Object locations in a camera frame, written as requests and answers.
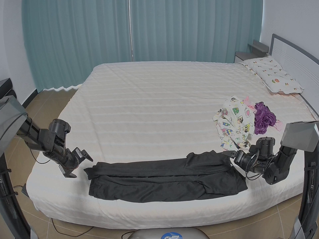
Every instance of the white headboard panel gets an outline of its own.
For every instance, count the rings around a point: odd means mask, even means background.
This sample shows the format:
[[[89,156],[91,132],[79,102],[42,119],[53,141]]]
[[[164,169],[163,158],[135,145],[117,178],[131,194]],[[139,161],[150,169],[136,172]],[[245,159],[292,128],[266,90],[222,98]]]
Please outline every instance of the white headboard panel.
[[[319,114],[319,60],[297,45],[273,34],[269,54],[305,88],[303,99]]]

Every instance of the bed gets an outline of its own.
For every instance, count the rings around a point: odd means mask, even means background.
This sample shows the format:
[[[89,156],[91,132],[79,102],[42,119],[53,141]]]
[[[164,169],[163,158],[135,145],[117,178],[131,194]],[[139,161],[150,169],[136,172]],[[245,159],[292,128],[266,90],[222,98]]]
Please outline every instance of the bed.
[[[270,52],[305,87],[303,96],[271,94],[241,64],[126,62],[96,66],[59,116],[72,127],[67,147],[85,149],[94,164],[184,158],[190,152],[212,149],[220,152],[223,149],[212,117],[233,94],[249,96],[253,103],[263,101],[283,123],[317,120],[314,93],[319,93],[315,91],[319,85],[313,74],[318,75],[319,62],[276,35]],[[312,77],[299,74],[300,70]],[[282,133],[272,127],[266,133],[276,139],[274,152]],[[253,136],[252,141],[261,136]],[[47,158],[39,155],[37,160]],[[300,194],[303,185],[303,152],[298,151],[287,179],[275,185],[260,177],[247,180],[248,190],[234,196],[131,203],[89,196],[90,181],[83,169],[92,165],[82,162],[74,170],[77,178],[69,179],[54,162],[36,163],[27,181],[35,208],[62,221],[109,229],[202,226],[262,212]]]

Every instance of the purple cloth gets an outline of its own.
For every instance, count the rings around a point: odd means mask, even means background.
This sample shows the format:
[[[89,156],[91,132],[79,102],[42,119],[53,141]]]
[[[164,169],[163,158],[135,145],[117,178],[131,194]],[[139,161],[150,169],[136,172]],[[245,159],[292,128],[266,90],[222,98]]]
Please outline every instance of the purple cloth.
[[[273,114],[264,102],[255,104],[255,134],[265,134],[268,126],[276,124],[276,116]]]

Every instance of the round blue logo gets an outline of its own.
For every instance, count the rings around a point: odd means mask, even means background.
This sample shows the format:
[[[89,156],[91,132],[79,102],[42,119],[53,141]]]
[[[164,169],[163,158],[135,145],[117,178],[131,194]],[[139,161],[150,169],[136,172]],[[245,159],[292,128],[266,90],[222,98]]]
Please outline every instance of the round blue logo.
[[[160,239],[183,239],[179,233],[169,232],[164,234]]]

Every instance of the black baseboard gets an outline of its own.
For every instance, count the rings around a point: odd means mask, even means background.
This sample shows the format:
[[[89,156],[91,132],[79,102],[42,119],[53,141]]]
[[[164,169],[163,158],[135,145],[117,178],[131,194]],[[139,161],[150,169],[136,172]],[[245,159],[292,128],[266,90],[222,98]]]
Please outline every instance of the black baseboard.
[[[31,103],[31,101],[36,97],[37,94],[38,94],[38,91],[34,90],[32,94],[26,99],[26,101],[24,101],[22,106],[26,108],[29,105],[29,103]]]

